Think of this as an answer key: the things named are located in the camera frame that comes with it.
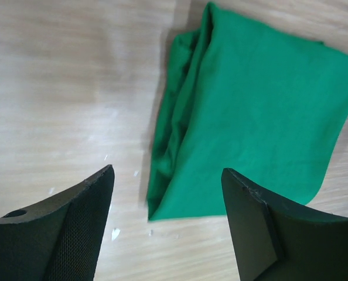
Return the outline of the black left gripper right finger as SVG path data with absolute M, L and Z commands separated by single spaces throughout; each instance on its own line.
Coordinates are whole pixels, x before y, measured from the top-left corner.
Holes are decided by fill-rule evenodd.
M 226 168 L 221 185 L 241 280 L 348 280 L 348 218 Z

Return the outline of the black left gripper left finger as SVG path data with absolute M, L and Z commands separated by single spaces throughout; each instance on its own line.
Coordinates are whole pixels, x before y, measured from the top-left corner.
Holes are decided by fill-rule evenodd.
M 71 188 L 0 217 L 0 280 L 93 280 L 114 179 L 107 165 Z

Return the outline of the green t-shirt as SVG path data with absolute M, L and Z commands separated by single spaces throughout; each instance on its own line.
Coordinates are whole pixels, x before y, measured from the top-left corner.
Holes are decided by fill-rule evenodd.
M 347 54 L 208 3 L 170 49 L 149 220 L 224 215 L 225 168 L 307 204 L 347 116 Z

